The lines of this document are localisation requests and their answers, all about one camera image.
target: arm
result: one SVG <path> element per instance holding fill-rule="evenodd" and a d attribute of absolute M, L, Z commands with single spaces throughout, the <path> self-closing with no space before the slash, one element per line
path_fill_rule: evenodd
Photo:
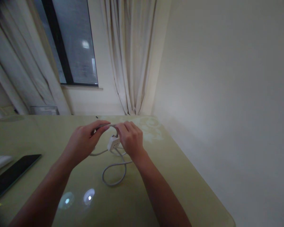
<path fill-rule="evenodd" d="M 95 129 L 108 121 L 95 121 L 78 127 L 71 135 L 60 158 L 41 184 L 14 217 L 10 226 L 51 226 L 71 171 L 93 151 L 100 136 L 109 127 Z"/>
<path fill-rule="evenodd" d="M 143 148 L 143 133 L 133 122 L 117 125 L 126 153 L 138 168 L 160 226 L 191 226 L 170 186 Z"/>

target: glass table top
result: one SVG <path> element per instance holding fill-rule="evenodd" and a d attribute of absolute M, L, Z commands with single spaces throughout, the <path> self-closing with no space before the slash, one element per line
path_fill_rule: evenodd
<path fill-rule="evenodd" d="M 184 155 L 172 137 L 152 116 L 98 116 L 111 123 L 133 121 L 142 131 L 143 145 L 164 176 L 195 226 L 235 226 L 225 207 Z M 14 160 L 0 169 L 0 174 L 24 155 L 42 154 L 2 197 L 0 224 L 13 219 L 25 201 L 58 159 L 74 129 L 97 120 L 96 116 L 13 116 L 0 119 L 0 155 Z M 107 149 L 110 128 L 100 138 L 95 153 Z M 125 179 L 115 187 L 101 179 L 105 167 L 122 162 L 110 152 L 87 157 L 72 171 L 60 200 L 53 226 L 158 226 L 142 178 L 133 163 L 127 165 Z M 124 166 L 109 168 L 105 180 L 119 180 Z"/>

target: white power strip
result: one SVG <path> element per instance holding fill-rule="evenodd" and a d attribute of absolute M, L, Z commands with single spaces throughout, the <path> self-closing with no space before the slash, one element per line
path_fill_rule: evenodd
<path fill-rule="evenodd" d="M 108 142 L 108 145 L 107 145 L 107 149 L 109 151 L 112 151 L 113 149 L 116 149 L 118 148 L 120 144 L 120 138 L 119 137 L 116 137 L 115 135 L 113 135 L 110 139 L 109 139 L 109 142 Z"/>
<path fill-rule="evenodd" d="M 115 124 L 107 124 L 107 126 L 109 126 L 109 127 L 114 127 L 114 128 L 116 129 L 116 125 L 115 125 Z M 115 185 L 121 183 L 121 181 L 123 181 L 123 179 L 124 179 L 124 177 L 125 177 L 125 175 L 126 175 L 126 170 L 127 170 L 126 165 L 129 164 L 129 163 L 132 163 L 132 161 L 126 162 L 126 161 L 124 160 L 124 157 L 123 157 L 123 156 L 126 155 L 126 152 L 124 152 L 124 153 L 122 154 L 118 149 L 123 149 L 123 150 L 124 150 L 124 148 L 119 147 L 119 145 L 120 145 L 120 138 L 119 138 L 119 134 L 118 134 L 118 131 L 117 131 L 117 134 L 116 134 L 116 135 L 113 135 L 113 136 L 110 137 L 109 142 L 108 142 L 108 145 L 107 145 L 107 150 L 102 151 L 102 152 L 97 153 L 97 154 L 90 153 L 90 155 L 89 155 L 89 156 L 98 156 L 98 155 L 100 155 L 100 154 L 103 154 L 103 153 L 106 152 L 106 151 L 110 151 L 112 154 L 117 155 L 117 156 L 120 156 L 120 157 L 122 158 L 122 161 L 123 161 L 123 162 L 111 164 L 111 165 L 109 165 L 108 167 L 106 167 L 106 168 L 103 170 L 103 173 L 102 173 L 102 181 L 103 181 L 103 183 L 106 184 L 107 186 L 115 186 Z M 120 180 L 118 180 L 117 182 L 114 182 L 114 183 L 107 183 L 107 182 L 105 181 L 105 179 L 104 179 L 105 171 L 106 171 L 108 168 L 110 168 L 110 167 L 119 166 L 119 165 L 124 165 L 124 174 L 123 174 L 122 178 L 121 178 Z"/>

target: person's left hand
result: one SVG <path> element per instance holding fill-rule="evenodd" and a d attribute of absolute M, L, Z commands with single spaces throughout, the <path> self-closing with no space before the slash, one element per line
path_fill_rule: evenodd
<path fill-rule="evenodd" d="M 72 170 L 76 165 L 87 158 L 94 150 L 100 136 L 109 129 L 109 126 L 103 126 L 94 133 L 95 129 L 105 124 L 110 124 L 110 122 L 97 120 L 89 125 L 76 128 L 60 156 L 59 161 L 68 165 L 70 170 Z"/>

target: window sill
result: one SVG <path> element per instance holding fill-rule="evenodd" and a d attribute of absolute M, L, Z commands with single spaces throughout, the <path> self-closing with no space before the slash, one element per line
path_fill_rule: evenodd
<path fill-rule="evenodd" d="M 63 90 L 69 90 L 69 89 L 75 89 L 75 90 L 95 90 L 95 91 L 102 91 L 103 88 L 99 87 L 92 87 L 92 86 L 83 86 L 83 85 L 66 85 L 66 84 L 61 84 L 61 88 Z"/>

